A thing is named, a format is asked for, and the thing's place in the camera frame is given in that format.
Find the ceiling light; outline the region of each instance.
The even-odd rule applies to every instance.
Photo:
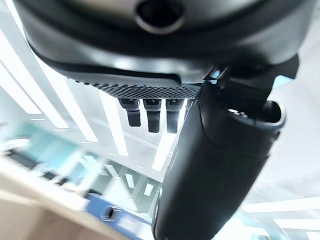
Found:
[[[117,99],[105,93],[104,91],[98,90],[102,106],[106,119],[109,124],[109,128],[113,137],[113,141],[118,151],[118,154],[124,157],[128,157],[128,150],[125,141],[124,131],[121,125]]]
[[[60,73],[56,72],[55,70],[53,70],[52,68],[50,68],[38,57],[35,57],[35,59],[39,63],[43,73],[45,74],[52,88],[60,98],[65,109],[68,111],[73,121],[75,122],[79,130],[84,135],[84,137],[90,142],[98,142],[98,139],[94,131],[91,129],[87,119],[85,118],[75,97],[73,96],[65,80],[65,77]]]
[[[106,164],[105,165],[106,169],[108,169],[108,171],[110,172],[112,177],[119,177],[118,173],[116,172],[114,166],[110,165],[110,164]]]
[[[27,114],[42,113],[10,76],[2,62],[0,62],[0,76],[0,87],[2,87]]]
[[[134,183],[134,179],[133,179],[132,175],[126,173],[125,174],[125,178],[126,178],[126,181],[128,183],[129,188],[134,189],[135,188],[135,183]]]
[[[152,189],[154,189],[154,186],[150,183],[147,183],[144,190],[144,195],[150,197]]]
[[[98,162],[93,156],[84,156],[84,159],[87,160],[93,166],[98,164]]]
[[[320,231],[320,219],[274,218],[273,220],[282,229]]]
[[[320,196],[282,201],[248,203],[242,204],[241,207],[247,213],[277,213],[318,210],[320,209]]]
[[[315,231],[305,231],[304,232],[309,240],[319,240],[320,239],[320,232],[315,232]]]
[[[179,119],[178,119],[178,131],[181,128],[181,126],[184,123],[185,120],[185,113],[186,113],[186,104],[187,101],[185,100],[182,109],[179,113]],[[158,149],[155,153],[152,168],[156,171],[161,172],[162,168],[167,160],[168,154],[170,152],[170,149],[176,139],[177,134],[176,133],[168,133],[167,132],[167,125],[164,126],[163,132],[160,138],[160,142],[158,145]]]
[[[0,60],[13,75],[15,80],[37,104],[41,111],[57,127],[67,129],[68,125],[42,92],[36,81],[26,69],[4,33],[0,30]]]

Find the camera lens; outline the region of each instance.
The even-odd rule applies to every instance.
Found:
[[[149,0],[136,9],[137,24],[153,34],[168,34],[176,31],[183,22],[183,8],[169,1]]]

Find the blue object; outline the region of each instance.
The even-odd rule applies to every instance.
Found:
[[[273,89],[278,88],[278,87],[280,87],[282,85],[291,83],[292,81],[293,81],[293,79],[290,78],[290,77],[279,75],[274,79],[272,88]]]
[[[100,195],[91,193],[87,199],[90,200],[85,208],[88,213],[128,238],[143,240],[140,238],[144,235],[143,231],[150,228],[151,232],[151,222],[106,201]]]

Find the perforated grille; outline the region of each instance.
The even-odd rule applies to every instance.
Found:
[[[200,89],[192,85],[190,87],[153,87],[93,84],[93,86],[120,99],[194,99]]]

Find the black mount bracket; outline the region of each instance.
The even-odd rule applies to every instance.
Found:
[[[298,67],[298,55],[271,66],[225,67],[217,78],[222,101],[230,109],[239,110],[255,118],[267,101],[275,78],[282,75],[294,79]]]

